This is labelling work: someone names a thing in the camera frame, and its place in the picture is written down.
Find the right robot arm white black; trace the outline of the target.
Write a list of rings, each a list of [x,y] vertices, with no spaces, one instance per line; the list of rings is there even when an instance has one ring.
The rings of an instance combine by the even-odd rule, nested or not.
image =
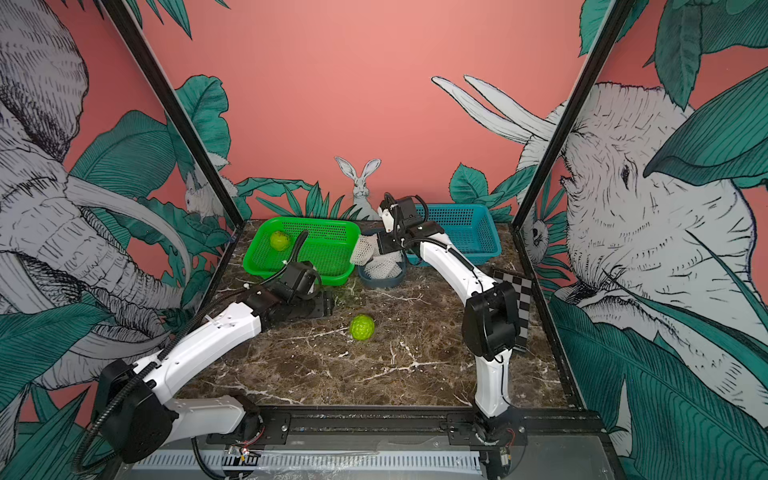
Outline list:
[[[475,356],[475,405],[487,418],[512,407],[509,362],[522,330],[519,295],[514,286],[483,273],[454,245],[420,196],[399,199],[384,194],[378,213],[384,230],[377,235],[381,252],[415,251],[452,287],[464,305],[462,338]]]

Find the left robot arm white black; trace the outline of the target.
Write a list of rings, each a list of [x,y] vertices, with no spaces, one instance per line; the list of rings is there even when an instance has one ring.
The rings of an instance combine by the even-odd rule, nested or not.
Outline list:
[[[325,289],[290,296],[265,286],[224,303],[219,314],[193,321],[176,344],[133,362],[115,360],[102,371],[90,434],[103,438],[122,462],[143,460],[175,440],[235,432],[246,416],[240,401],[180,401],[176,394],[240,344],[286,324],[328,317],[335,306]]]

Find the green custard apple front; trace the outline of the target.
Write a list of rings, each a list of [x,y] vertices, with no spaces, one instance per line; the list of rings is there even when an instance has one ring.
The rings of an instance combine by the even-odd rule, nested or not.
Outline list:
[[[354,340],[365,341],[375,333],[375,322],[369,315],[355,316],[349,325],[349,333]]]

